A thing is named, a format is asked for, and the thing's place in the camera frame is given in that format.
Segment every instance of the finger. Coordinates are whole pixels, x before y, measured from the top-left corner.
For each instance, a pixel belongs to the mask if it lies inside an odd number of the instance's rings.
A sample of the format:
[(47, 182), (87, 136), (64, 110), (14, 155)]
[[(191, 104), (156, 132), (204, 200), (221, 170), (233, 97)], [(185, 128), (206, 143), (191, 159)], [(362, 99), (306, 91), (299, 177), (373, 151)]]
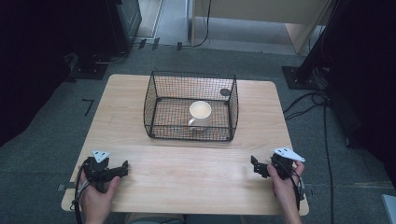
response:
[(117, 187), (119, 186), (120, 183), (120, 177), (115, 176), (110, 183), (110, 186), (108, 187), (106, 196), (111, 200), (114, 197), (114, 193), (116, 192)]
[(300, 162), (300, 161), (295, 161), (294, 163), (297, 165), (297, 167), (295, 168), (296, 174), (297, 175), (302, 175), (303, 171), (304, 171), (304, 168), (305, 168), (304, 164), (302, 162)]

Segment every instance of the white mug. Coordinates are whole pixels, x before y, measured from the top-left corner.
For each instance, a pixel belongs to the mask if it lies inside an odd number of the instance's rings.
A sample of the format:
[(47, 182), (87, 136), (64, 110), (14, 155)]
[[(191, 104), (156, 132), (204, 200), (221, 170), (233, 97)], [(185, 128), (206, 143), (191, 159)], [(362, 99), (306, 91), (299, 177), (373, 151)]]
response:
[(200, 126), (208, 127), (210, 126), (210, 117), (212, 115), (212, 107), (205, 101), (196, 101), (190, 105), (190, 114), (192, 119), (190, 119), (189, 126)]

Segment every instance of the small black object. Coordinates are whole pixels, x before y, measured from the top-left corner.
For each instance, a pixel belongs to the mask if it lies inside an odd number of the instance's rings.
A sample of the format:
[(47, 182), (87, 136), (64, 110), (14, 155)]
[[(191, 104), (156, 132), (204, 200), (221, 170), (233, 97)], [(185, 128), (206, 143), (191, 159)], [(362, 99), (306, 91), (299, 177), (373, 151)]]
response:
[(139, 49), (142, 49), (142, 48), (144, 48), (144, 47), (145, 47), (145, 45), (146, 45), (146, 41), (147, 41), (147, 39), (142, 39), (142, 41), (140, 41), (140, 44), (139, 44)]
[(181, 42), (177, 42), (177, 51), (181, 51), (183, 48), (183, 44)]
[(115, 176), (123, 177), (128, 175), (128, 161), (121, 167), (108, 169), (109, 158), (97, 162), (94, 157), (89, 157), (84, 161), (84, 172), (91, 183), (95, 183), (96, 189), (105, 193), (104, 184), (111, 181)]
[(152, 46), (152, 49), (151, 49), (151, 50), (157, 49), (159, 43), (160, 43), (160, 38), (159, 38), (159, 37), (158, 37), (158, 38), (155, 38), (155, 39), (154, 39), (154, 45)]
[(222, 96), (230, 96), (230, 95), (231, 95), (231, 91), (228, 90), (228, 89), (221, 89), (221, 90), (220, 90), (220, 94), (221, 94)]

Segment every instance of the metal wire basket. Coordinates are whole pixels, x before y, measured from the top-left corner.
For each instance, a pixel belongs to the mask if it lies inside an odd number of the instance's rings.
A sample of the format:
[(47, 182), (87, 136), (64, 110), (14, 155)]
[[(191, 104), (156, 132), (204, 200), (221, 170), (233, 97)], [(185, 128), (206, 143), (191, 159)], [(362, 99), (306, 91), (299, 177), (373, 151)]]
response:
[[(189, 126), (190, 106), (211, 106), (207, 127)], [(217, 74), (152, 72), (144, 107), (149, 137), (198, 141), (231, 141), (238, 122), (236, 77)]]

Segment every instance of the human hand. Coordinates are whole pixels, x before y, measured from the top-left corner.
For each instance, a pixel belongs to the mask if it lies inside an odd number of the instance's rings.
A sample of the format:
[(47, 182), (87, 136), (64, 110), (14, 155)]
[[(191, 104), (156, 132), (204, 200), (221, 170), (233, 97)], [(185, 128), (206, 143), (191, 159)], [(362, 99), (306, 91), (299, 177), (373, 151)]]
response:
[[(294, 163), (297, 165), (297, 167), (294, 168), (295, 174), (301, 176), (304, 171), (303, 163), (300, 161), (295, 161)], [(291, 180), (289, 178), (282, 180), (277, 174), (276, 168), (271, 164), (268, 164), (267, 170), (273, 179), (274, 192), (285, 217), (285, 222), (302, 223), (297, 209), (296, 196)], [(292, 175), (291, 177), (298, 186), (300, 179), (297, 175)]]
[[(87, 179), (85, 172), (81, 173), (79, 180), (80, 186)], [(94, 186), (89, 185), (81, 193), (80, 204), (82, 212), (85, 215), (86, 224), (103, 224), (105, 223), (111, 210), (114, 193), (120, 183), (120, 177), (114, 177), (106, 193), (99, 192)]]

